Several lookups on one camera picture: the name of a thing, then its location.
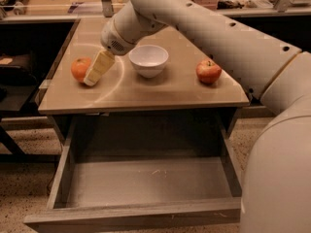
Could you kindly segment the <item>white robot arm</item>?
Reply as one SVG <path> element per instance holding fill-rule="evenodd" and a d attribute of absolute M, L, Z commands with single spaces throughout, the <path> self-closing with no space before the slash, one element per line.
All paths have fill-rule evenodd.
<path fill-rule="evenodd" d="M 94 85 L 117 55 L 171 26 L 251 90 L 276 117 L 248 158 L 240 233 L 311 233 L 310 55 L 190 0 L 128 0 L 105 25 L 106 52 L 87 70 Z"/>

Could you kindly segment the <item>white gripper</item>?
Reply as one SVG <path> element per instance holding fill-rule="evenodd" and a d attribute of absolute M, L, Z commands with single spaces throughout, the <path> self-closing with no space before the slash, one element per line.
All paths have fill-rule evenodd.
<path fill-rule="evenodd" d="M 101 31 L 101 44 L 106 50 L 101 50 L 92 64 L 87 68 L 84 83 L 94 86 L 101 77 L 115 64 L 115 55 L 126 55 L 135 45 L 128 43 L 118 33 L 115 20 L 110 18 Z"/>

